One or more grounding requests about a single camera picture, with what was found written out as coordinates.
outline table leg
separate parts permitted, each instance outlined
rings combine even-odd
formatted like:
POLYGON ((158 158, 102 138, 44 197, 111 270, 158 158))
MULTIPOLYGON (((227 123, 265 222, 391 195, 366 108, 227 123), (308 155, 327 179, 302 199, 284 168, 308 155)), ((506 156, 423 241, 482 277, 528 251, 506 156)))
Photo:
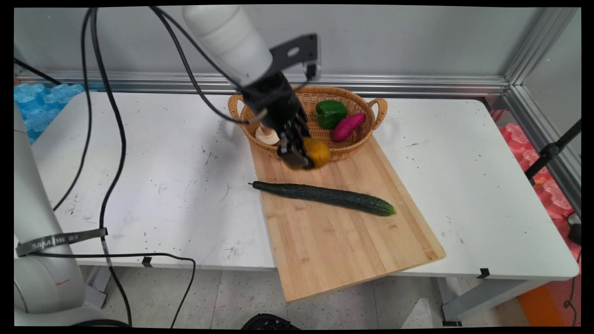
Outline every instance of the table leg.
POLYGON ((94 266, 91 268, 85 286, 85 304, 92 304, 103 308, 107 295, 104 293, 108 285, 111 273, 106 266, 94 266))
POLYGON ((526 281, 521 279, 484 279, 481 284, 462 293, 456 278, 438 278, 441 307, 446 321, 459 322, 460 317, 495 307, 548 281, 526 281))

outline floor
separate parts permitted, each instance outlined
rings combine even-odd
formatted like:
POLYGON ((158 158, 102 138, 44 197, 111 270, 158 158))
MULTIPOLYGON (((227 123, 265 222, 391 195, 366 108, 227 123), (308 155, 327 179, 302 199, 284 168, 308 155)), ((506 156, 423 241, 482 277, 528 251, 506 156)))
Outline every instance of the floor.
MULTIPOLYGON (((191 270, 116 268, 135 327, 169 327, 191 270)), ((126 321, 124 302, 110 280, 103 309, 126 321)), ((387 276, 288 305, 277 272, 197 270, 175 327, 240 329, 258 313, 271 313, 300 329, 442 327, 435 279, 387 276)), ((528 326, 516 299, 472 317, 464 327, 528 326)))

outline black cable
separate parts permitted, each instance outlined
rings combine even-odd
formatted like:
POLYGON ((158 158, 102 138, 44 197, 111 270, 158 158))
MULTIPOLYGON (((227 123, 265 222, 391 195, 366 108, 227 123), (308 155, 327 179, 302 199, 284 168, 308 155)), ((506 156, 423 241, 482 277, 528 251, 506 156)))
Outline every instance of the black cable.
MULTIPOLYGON (((115 173, 115 177, 111 185, 109 185, 108 191, 103 198, 103 203, 101 204, 101 212, 99 213, 99 228, 103 228, 104 221, 105 221, 105 209, 107 208, 107 204, 109 201, 109 196, 111 195, 113 188, 118 183, 119 176, 122 174, 122 170, 124 169, 124 160, 126 158, 126 133, 124 131, 124 123, 122 122, 122 117, 119 113, 118 105, 115 103, 115 99, 113 98, 113 92, 111 90, 111 86, 109 85, 107 71, 105 71, 105 66, 103 65, 103 57, 101 56, 101 50, 99 49, 99 40, 97 38, 97 11, 99 9, 94 7, 91 11, 91 40, 93 41, 93 51, 95 52, 95 58, 97 59, 97 67, 99 67, 99 73, 101 73, 101 80, 103 81, 103 85, 105 87, 105 92, 108 95, 109 103, 113 109, 113 113, 115 114, 116 122, 118 123, 119 129, 119 136, 122 142, 122 150, 121 155, 119 157, 119 165, 118 170, 115 173)), ((130 303, 128 302, 128 296, 126 296, 126 292, 122 287, 122 284, 119 282, 118 276, 113 269, 113 265, 111 263, 111 259, 109 257, 109 250, 107 246, 107 242, 105 241, 105 237, 101 237, 101 245, 103 247, 104 257, 108 263, 109 272, 111 272, 113 276, 113 281, 115 282, 116 286, 118 287, 120 293, 122 294, 122 298, 124 299, 124 305, 126 307, 126 313, 128 316, 128 324, 132 326, 132 311, 130 310, 130 303)))
MULTIPOLYGON (((577 255, 577 264, 580 264, 581 258, 582 258, 582 250, 580 250, 580 253, 577 255)), ((571 294, 569 295, 569 300, 566 300, 563 303, 563 308, 571 307, 571 309, 573 310, 573 324, 571 325, 572 327, 576 326, 576 321, 577 321, 577 311, 576 311, 576 308, 571 303, 571 300, 573 299, 573 292, 574 292, 575 288, 576 288, 576 278, 574 277, 571 279, 571 294)))
MULTIPOLYGON (((33 253, 29 254, 28 256, 43 256, 43 257, 66 257, 71 259, 88 259, 88 258, 100 258, 105 257, 105 254, 54 254, 54 253, 33 253)), ((188 295, 190 288, 192 287, 192 282, 194 281, 194 273, 196 272, 196 261, 189 257, 181 257, 176 256, 169 253, 130 253, 130 254, 110 254, 109 257, 139 257, 139 256, 168 256, 176 260, 182 261, 190 261, 192 263, 192 277, 189 279, 188 288, 182 297, 181 302, 179 302, 178 310, 175 312, 175 317, 173 317, 173 322, 171 323, 171 327, 175 325, 175 320, 178 318, 179 311, 184 304, 185 298, 188 295)))
POLYGON ((196 92, 198 92, 200 97, 202 97, 202 100, 204 101, 204 103, 206 103, 206 105, 209 106, 209 108, 212 109, 214 111, 214 113, 216 113, 218 116, 220 116, 230 122, 234 122, 234 123, 238 123, 238 124, 248 124, 249 123, 248 121, 237 120, 231 116, 227 116, 227 115, 223 114, 212 103, 210 103, 210 101, 206 98, 206 96, 204 95, 204 93, 202 92, 200 87, 198 86, 198 83, 196 82, 196 79, 194 78, 194 75, 192 74, 192 69, 190 69, 190 67, 188 65, 188 60, 186 59, 186 57, 184 55, 184 50, 182 49, 181 45, 179 44, 178 38, 175 36, 175 33, 171 29, 171 26, 169 25, 169 23, 167 23, 167 21, 163 17, 164 12, 155 6, 150 6, 150 9, 152 9, 153 12, 158 16, 158 18, 161 20, 161 22, 163 23, 163 25, 169 32, 169 35, 171 36, 171 39, 173 39, 175 47, 178 50, 179 57, 182 58, 182 63, 184 64, 184 68, 185 68, 186 72, 188 73, 189 80, 192 81, 192 85, 194 86, 194 88, 196 89, 196 92))
POLYGON ((56 85, 62 84, 60 81, 58 81, 58 80, 50 77, 49 75, 47 75, 47 74, 45 74, 45 73, 43 73, 43 72, 41 72, 41 71, 39 71, 39 70, 37 70, 35 68, 33 68, 33 67, 31 67, 31 66, 23 63, 22 61, 18 60, 17 58, 13 57, 13 59, 14 59, 14 63, 15 64, 19 65, 20 67, 25 68, 26 70, 29 70, 29 71, 37 74, 41 78, 44 78, 45 80, 47 80, 47 81, 49 81, 49 82, 51 82, 53 84, 56 84, 56 85))
POLYGON ((87 33, 87 22, 89 21, 89 15, 90 15, 90 10, 88 10, 84 16, 83 28, 82 28, 82 32, 80 34, 80 55, 81 55, 81 60, 83 63, 84 91, 87 95, 87 108, 89 110, 89 124, 87 125, 87 139, 84 142, 83 156, 80 158, 80 164, 78 166, 78 171, 76 173, 76 176, 74 177, 74 180, 70 184, 70 187, 68 187, 68 190, 66 190, 66 193, 64 194, 64 196, 62 196, 62 199, 60 199, 58 204, 56 204, 56 206, 53 207, 54 211, 56 211, 60 207, 60 205, 62 205, 62 202, 64 202, 64 200, 66 200, 68 195, 70 195, 70 192, 72 191, 72 189, 74 188, 74 185, 78 181, 78 177, 80 176, 80 173, 83 171, 84 159, 87 156, 87 149, 89 148, 89 141, 91 139, 91 128, 93 125, 93 112, 91 109, 91 95, 89 93, 89 78, 87 76, 87 57, 86 57, 86 52, 85 52, 85 35, 87 33))
MULTIPOLYGON (((217 70, 219 73, 221 73, 233 86, 235 86, 234 87, 235 89, 245 90, 245 91, 249 92, 250 94, 252 94, 254 96, 259 96, 259 99, 263 99, 262 101, 259 102, 258 105, 266 106, 272 100, 275 100, 275 99, 277 99, 280 96, 286 96, 287 95, 286 92, 281 92, 281 93, 276 93, 276 94, 274 94, 274 92, 271 92, 271 93, 266 93, 266 95, 264 95, 263 93, 261 93, 261 92, 259 92, 257 90, 251 90, 251 89, 248 89, 247 87, 242 87, 235 79, 233 79, 232 77, 230 77, 229 75, 227 75, 223 70, 221 70, 221 68, 217 64, 215 64, 212 61, 212 59, 210 59, 210 57, 206 53, 204 53, 204 51, 200 48, 200 46, 194 41, 194 39, 188 34, 188 32, 177 21, 175 21, 175 19, 173 19, 169 14, 167 14, 165 11, 161 10, 159 7, 156 7, 156 6, 149 6, 149 7, 153 10, 153 12, 155 14, 157 14, 157 16, 161 19, 161 22, 163 22, 163 24, 167 28, 167 31, 169 32, 171 38, 173 39, 173 42, 175 43, 176 48, 178 49, 179 56, 182 58, 182 62, 184 63, 184 67, 185 67, 186 72, 188 73, 188 76, 190 78, 190 81, 192 81, 192 85, 194 86, 194 88, 196 89, 196 91, 198 92, 198 94, 200 95, 200 97, 202 97, 202 100, 204 100, 204 102, 215 113, 217 113, 219 116, 224 117, 226 120, 232 121, 232 122, 235 122, 235 123, 241 123, 241 124, 247 124, 247 123, 249 123, 249 121, 239 121, 238 122, 238 121, 234 120, 233 118, 230 118, 230 117, 222 114, 203 95, 202 91, 198 87, 198 84, 196 83, 196 80, 194 78, 194 75, 192 74, 192 70, 187 65, 187 63, 188 63, 187 62, 187 59, 184 56, 184 52, 183 52, 181 46, 179 45, 179 41, 178 41, 177 37, 175 36, 175 33, 173 33, 173 30, 171 29, 171 26, 169 26, 169 24, 167 23, 167 21, 165 21, 163 19, 163 17, 166 17, 171 23, 173 23, 173 25, 176 26, 179 29, 179 31, 182 32, 182 34, 189 40, 189 42, 200 53, 200 55, 202 55, 202 57, 204 57, 204 59, 206 59, 206 61, 212 67, 214 67, 215 70, 217 70)), ((310 80, 307 79, 303 84, 301 84, 300 86, 298 86, 294 90, 295 93, 297 93, 303 87, 305 87, 307 84, 309 84, 309 82, 310 82, 310 80)))
POLYGON ((85 322, 79 322, 76 324, 71 324, 70 326, 73 327, 80 327, 80 326, 112 326, 112 327, 130 327, 125 322, 121 322, 119 320, 114 319, 95 319, 95 320, 88 320, 85 322))

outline sweet potato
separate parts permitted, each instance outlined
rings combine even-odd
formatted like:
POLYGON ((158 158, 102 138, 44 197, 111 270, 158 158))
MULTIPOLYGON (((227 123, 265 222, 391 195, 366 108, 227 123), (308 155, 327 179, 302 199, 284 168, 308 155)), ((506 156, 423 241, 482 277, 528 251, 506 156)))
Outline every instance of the sweet potato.
POLYGON ((365 114, 354 114, 343 118, 334 128, 332 140, 343 141, 365 120, 365 114))

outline cucumber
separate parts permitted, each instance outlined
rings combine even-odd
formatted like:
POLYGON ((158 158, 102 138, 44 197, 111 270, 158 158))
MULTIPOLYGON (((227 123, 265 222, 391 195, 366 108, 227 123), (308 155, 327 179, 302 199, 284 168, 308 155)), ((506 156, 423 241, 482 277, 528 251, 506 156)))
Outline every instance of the cucumber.
POLYGON ((396 213, 392 204, 381 198, 354 193, 353 191, 292 183, 266 183, 254 181, 254 183, 248 184, 251 184, 254 189, 283 197, 318 201, 326 204, 347 207, 349 209, 365 211, 378 216, 391 216, 396 213))

